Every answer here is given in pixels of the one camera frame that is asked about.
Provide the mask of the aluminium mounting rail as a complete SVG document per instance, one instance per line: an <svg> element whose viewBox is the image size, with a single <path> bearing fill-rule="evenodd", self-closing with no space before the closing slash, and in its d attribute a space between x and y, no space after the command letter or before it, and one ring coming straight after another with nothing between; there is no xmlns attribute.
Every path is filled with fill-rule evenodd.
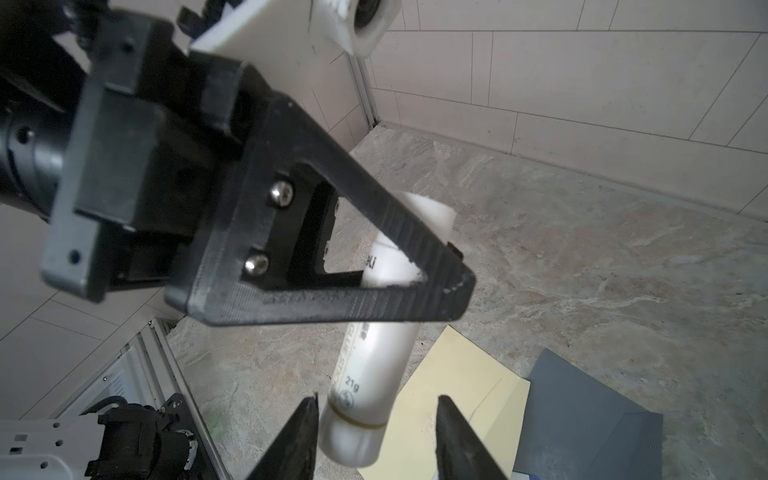
<svg viewBox="0 0 768 480"><path fill-rule="evenodd" d="M88 479L229 479L186 381L153 320L55 412L96 416L103 445Z"/></svg>

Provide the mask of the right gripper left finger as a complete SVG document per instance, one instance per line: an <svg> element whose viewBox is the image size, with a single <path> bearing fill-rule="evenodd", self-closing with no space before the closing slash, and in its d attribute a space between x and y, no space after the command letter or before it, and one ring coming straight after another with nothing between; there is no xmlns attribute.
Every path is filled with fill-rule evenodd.
<svg viewBox="0 0 768 480"><path fill-rule="evenodd" d="M319 415L318 395L303 398L247 479L312 480Z"/></svg>

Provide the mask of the white glue stick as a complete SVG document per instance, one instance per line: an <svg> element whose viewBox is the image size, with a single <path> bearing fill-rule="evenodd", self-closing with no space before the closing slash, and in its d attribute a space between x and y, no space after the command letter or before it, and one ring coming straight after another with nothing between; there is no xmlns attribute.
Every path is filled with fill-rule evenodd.
<svg viewBox="0 0 768 480"><path fill-rule="evenodd" d="M395 196L447 243L456 218L451 207L412 193ZM379 232L362 286L410 286L424 280L422 271ZM326 457L354 468L376 462L419 329L418 323L348 325L320 414L318 446Z"/></svg>

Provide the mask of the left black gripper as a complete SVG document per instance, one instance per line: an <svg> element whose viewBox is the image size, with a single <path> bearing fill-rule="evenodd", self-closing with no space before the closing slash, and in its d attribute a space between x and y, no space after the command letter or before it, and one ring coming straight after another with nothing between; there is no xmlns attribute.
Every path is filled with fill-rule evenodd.
<svg viewBox="0 0 768 480"><path fill-rule="evenodd" d="M98 16L42 257L56 289L99 302L163 284L239 144L239 64L185 54L173 31L130 11Z"/></svg>

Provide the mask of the grey envelope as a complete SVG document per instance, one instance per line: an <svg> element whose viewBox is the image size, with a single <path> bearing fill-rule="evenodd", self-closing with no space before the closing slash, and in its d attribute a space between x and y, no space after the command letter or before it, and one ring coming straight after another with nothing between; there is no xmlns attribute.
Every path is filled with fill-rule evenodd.
<svg viewBox="0 0 768 480"><path fill-rule="evenodd" d="M663 416L545 349L530 391L513 471L536 479L659 479Z"/></svg>

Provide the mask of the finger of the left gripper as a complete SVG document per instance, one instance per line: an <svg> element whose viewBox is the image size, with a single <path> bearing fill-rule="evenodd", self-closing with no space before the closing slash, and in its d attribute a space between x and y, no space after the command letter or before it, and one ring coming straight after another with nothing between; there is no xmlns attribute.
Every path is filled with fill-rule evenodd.
<svg viewBox="0 0 768 480"><path fill-rule="evenodd" d="M476 278L456 249L389 193L288 95L230 59L194 59L187 91L213 130L216 170L198 229L165 286L173 308L210 326L453 321ZM347 200L423 273L366 287L329 273L324 252Z"/></svg>

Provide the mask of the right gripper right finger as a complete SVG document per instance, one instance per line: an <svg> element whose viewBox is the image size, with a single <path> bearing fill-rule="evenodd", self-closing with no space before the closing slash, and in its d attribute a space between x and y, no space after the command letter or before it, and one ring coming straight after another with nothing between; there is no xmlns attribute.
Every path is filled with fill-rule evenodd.
<svg viewBox="0 0 768 480"><path fill-rule="evenodd" d="M448 395L438 397L435 432L437 475L440 480L506 479Z"/></svg>

